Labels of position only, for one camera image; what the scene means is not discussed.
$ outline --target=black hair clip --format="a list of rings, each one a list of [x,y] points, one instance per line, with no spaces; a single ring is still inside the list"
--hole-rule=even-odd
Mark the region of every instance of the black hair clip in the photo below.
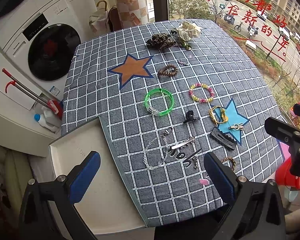
[[[216,140],[222,143],[224,146],[228,147],[230,150],[235,150],[237,146],[237,142],[233,140],[230,136],[221,132],[217,127],[214,127],[211,136],[213,136]]]
[[[194,114],[193,114],[192,110],[189,110],[188,112],[186,112],[186,119],[183,121],[183,123],[194,122],[194,121],[200,120],[200,118],[194,118],[193,115]]]

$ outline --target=gray plaid tablecloth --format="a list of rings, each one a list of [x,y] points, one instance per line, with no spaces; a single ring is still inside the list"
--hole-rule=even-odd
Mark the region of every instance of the gray plaid tablecloth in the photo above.
[[[223,205],[213,184],[202,186],[199,179],[207,175],[203,155],[213,151],[219,159],[231,156],[235,173],[261,182],[282,163],[277,141],[264,129],[269,116],[282,120],[279,108],[259,71],[240,47],[214,22],[194,20],[204,27],[202,35],[190,42],[191,51],[171,47],[159,52],[147,49],[146,41],[155,33],[168,33],[181,21],[166,21],[137,26],[93,39],[78,46],[66,81],[62,134],[100,115],[106,120],[119,162],[135,192],[150,226],[186,220]],[[153,55],[147,69],[154,78],[133,78],[119,90],[119,75],[107,70],[122,63],[127,53],[135,58]],[[188,62],[181,66],[178,60]],[[166,64],[178,66],[175,77],[158,77]],[[242,145],[229,151],[210,137],[213,124],[210,104],[195,103],[189,86],[210,85],[215,91],[213,105],[227,106],[231,98],[238,112],[250,119],[242,133]],[[143,100],[148,91],[165,88],[174,97],[173,111],[156,117],[146,111]],[[196,91],[204,97],[205,90]],[[169,102],[162,97],[151,101],[158,110]],[[194,111],[200,121],[183,124],[185,113]],[[163,130],[173,127],[168,143],[194,136],[196,142],[183,148],[186,155],[202,148],[198,154],[199,169],[185,169],[182,160],[168,157],[164,167],[147,170],[143,150]],[[158,165],[164,142],[155,141],[147,155],[150,165]]]

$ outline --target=pink heart charm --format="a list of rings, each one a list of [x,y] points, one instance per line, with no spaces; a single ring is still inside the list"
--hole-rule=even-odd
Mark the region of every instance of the pink heart charm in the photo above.
[[[210,184],[210,182],[209,182],[207,179],[199,179],[199,182],[200,182],[202,185],[205,185],[205,186],[207,186],[207,185]]]

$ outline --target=blue gripper pad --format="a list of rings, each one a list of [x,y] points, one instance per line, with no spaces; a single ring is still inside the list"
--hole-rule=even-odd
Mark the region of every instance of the blue gripper pad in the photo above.
[[[81,201],[92,179],[100,168],[100,154],[98,152],[90,152],[90,154],[91,153],[93,153],[93,156],[86,163],[86,159],[82,162],[81,165],[85,164],[85,166],[81,169],[77,177],[70,185],[69,200],[71,204]]]
[[[206,153],[204,155],[204,168],[206,169],[223,202],[231,205],[235,201],[236,192],[234,185],[223,172],[221,168],[223,167],[223,164],[220,162],[220,160],[217,159],[215,155],[215,158],[212,155],[214,155],[214,153]]]

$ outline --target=motorcycle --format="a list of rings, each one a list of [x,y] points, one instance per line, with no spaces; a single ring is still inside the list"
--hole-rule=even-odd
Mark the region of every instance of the motorcycle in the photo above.
[[[233,15],[228,15],[228,14],[226,14],[226,15],[223,17],[223,19],[224,19],[227,23],[229,23],[229,24],[231,24],[231,25],[234,25],[234,17],[233,17]]]
[[[251,39],[252,37],[255,37],[257,36],[258,34],[258,27],[255,28],[253,27],[251,24],[249,24],[249,27],[248,27],[248,32],[249,32],[249,38]]]

